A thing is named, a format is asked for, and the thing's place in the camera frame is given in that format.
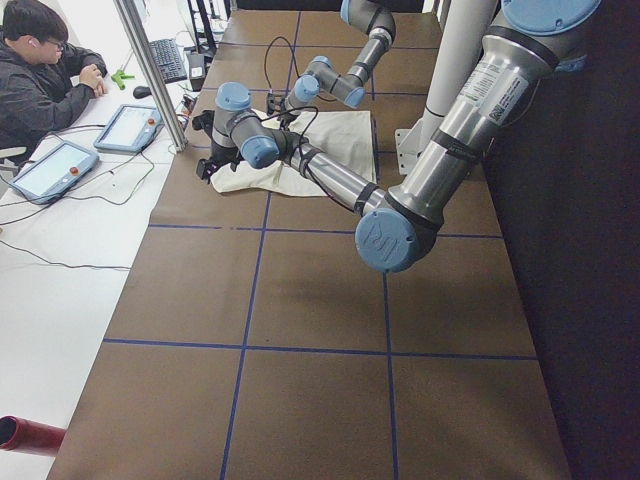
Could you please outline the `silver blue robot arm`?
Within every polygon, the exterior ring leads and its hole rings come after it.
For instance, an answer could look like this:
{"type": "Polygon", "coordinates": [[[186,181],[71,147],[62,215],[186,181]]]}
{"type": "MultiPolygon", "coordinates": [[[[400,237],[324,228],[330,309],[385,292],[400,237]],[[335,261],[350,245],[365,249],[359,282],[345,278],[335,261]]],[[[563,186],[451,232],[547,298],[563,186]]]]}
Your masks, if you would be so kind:
{"type": "Polygon", "coordinates": [[[286,129],[322,93],[352,109],[358,107],[374,68],[393,45],[396,24],[387,7],[373,1],[344,0],[340,17],[367,36],[366,44],[348,71],[339,72],[328,57],[318,55],[298,76],[288,94],[268,93],[267,113],[276,116],[282,128],[286,129]]]}
{"type": "Polygon", "coordinates": [[[584,38],[597,9],[595,1],[453,2],[423,116],[399,131],[397,147],[410,158],[408,172],[399,185],[382,189],[290,128],[320,94],[359,106],[395,40],[388,8],[345,1],[342,20],[368,38],[349,71],[340,74],[328,58],[314,58],[285,97],[272,99],[269,113],[277,128],[253,111],[245,85],[222,84],[214,108],[192,122],[211,141],[197,174],[206,180],[224,167],[263,169],[282,162],[359,216],[355,243],[368,266],[383,273],[406,270],[432,249],[446,204],[505,124],[525,111],[539,82],[583,65],[584,38]]]}

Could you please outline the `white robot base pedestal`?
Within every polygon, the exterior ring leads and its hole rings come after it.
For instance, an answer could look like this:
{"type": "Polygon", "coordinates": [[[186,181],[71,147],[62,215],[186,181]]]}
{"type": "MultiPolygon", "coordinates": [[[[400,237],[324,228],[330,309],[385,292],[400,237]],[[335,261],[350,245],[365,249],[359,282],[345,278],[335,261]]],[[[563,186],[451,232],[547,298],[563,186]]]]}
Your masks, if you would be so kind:
{"type": "Polygon", "coordinates": [[[432,134],[453,106],[479,60],[482,37],[497,9],[497,0],[434,3],[434,12],[439,15],[442,27],[442,38],[422,117],[412,128],[395,131],[400,174],[411,172],[432,134]]]}

